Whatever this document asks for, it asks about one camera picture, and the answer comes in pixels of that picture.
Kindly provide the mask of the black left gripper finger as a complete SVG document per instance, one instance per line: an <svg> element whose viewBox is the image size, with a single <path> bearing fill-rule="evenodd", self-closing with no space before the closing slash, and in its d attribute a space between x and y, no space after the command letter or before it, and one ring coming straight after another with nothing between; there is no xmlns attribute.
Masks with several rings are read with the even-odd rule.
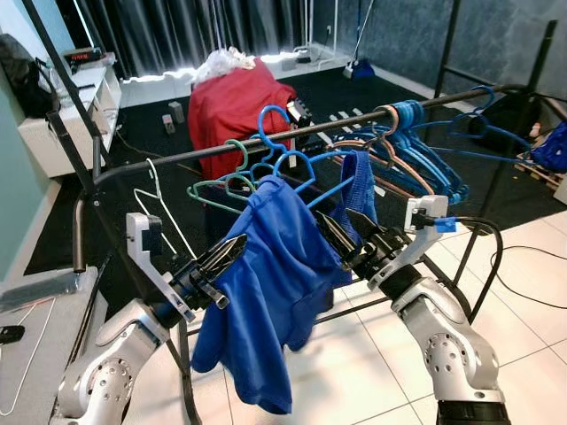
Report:
<svg viewBox="0 0 567 425"><path fill-rule="evenodd" d="M203 256L207 255L242 255L247 243L247 235L238 235L221 240L210 248ZM198 260L198 270L202 272L202 258Z"/></svg>
<svg viewBox="0 0 567 425"><path fill-rule="evenodd" d="M239 255L207 255L202 258L202 288L216 291L216 280L229 270L239 259Z"/></svg>

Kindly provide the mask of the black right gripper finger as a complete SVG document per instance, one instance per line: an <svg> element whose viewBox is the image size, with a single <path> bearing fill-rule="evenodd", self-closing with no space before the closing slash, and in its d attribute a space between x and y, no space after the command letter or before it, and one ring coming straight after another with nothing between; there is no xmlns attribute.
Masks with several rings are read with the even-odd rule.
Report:
<svg viewBox="0 0 567 425"><path fill-rule="evenodd" d="M388 228L376 224L368 215L360 211L347 209L346 216L353 230L360 236L360 241L351 252L389 252L389 244L385 240Z"/></svg>
<svg viewBox="0 0 567 425"><path fill-rule="evenodd" d="M320 234L327 240L328 244L340 256L343 268L354 268L357 266L360 247L353 241L347 231L332 219L331 216L322 212L315 212L315 221Z"/></svg>

